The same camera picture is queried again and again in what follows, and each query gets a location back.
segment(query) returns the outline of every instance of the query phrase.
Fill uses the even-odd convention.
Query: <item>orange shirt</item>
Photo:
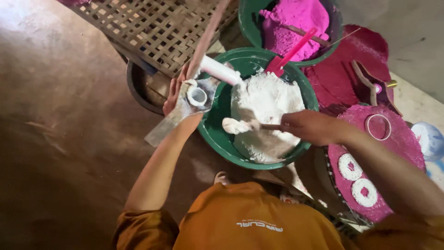
[[[444,216],[413,220],[390,215],[355,242],[341,237],[321,213],[281,202],[257,183],[201,193],[179,228],[164,211],[124,211],[117,249],[444,249]]]

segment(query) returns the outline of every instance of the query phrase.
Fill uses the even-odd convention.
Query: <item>dirt floor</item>
[[[62,4],[0,10],[0,248],[109,249],[162,117],[133,99],[105,36]],[[195,132],[165,209],[179,221],[220,170],[251,180]]]

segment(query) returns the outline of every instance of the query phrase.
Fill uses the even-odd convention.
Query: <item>green plastic basin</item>
[[[266,68],[268,62],[274,58],[273,52],[261,48],[237,48],[218,55],[215,60],[220,63],[229,62],[234,69],[241,73],[243,79],[256,74],[259,67]],[[302,99],[306,109],[318,110],[318,103],[313,88],[308,79],[295,65],[284,66],[285,81],[296,81],[301,89]],[[202,74],[201,79],[208,78],[208,74]],[[301,141],[292,151],[288,152],[285,160],[273,164],[260,164],[242,156],[233,146],[234,135],[228,134],[222,128],[222,120],[231,117],[231,89],[232,86],[222,82],[214,97],[212,109],[205,113],[198,130],[205,141],[222,155],[225,159],[248,169],[276,169],[293,162],[298,156],[305,153],[311,146],[306,141]]]
[[[272,10],[276,5],[276,0],[240,0],[239,2],[239,26],[243,36],[250,41],[256,48],[263,48],[263,30],[262,23],[264,17],[259,15],[262,9]],[[320,0],[330,17],[330,25],[326,33],[330,36],[330,42],[333,43],[342,38],[342,15],[339,11],[336,0]],[[312,58],[300,62],[290,62],[290,64],[299,67],[312,66],[320,63],[330,56],[339,43],[329,48],[320,49]]]

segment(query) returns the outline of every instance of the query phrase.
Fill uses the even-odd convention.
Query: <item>foot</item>
[[[216,176],[214,177],[214,183],[222,183],[223,185],[229,185],[231,184],[230,180],[228,179],[228,175],[226,174],[225,171],[221,171],[219,173],[216,174]]]

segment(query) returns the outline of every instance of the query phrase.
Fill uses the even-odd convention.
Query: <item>pink spatula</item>
[[[290,52],[285,55],[284,58],[281,58],[280,56],[275,56],[268,65],[265,72],[274,72],[277,77],[280,77],[284,73],[284,70],[281,69],[281,67],[283,67],[290,61],[290,59],[314,36],[316,31],[316,28],[311,28],[311,30],[308,31],[305,36],[303,36],[297,42],[297,44],[290,50]]]

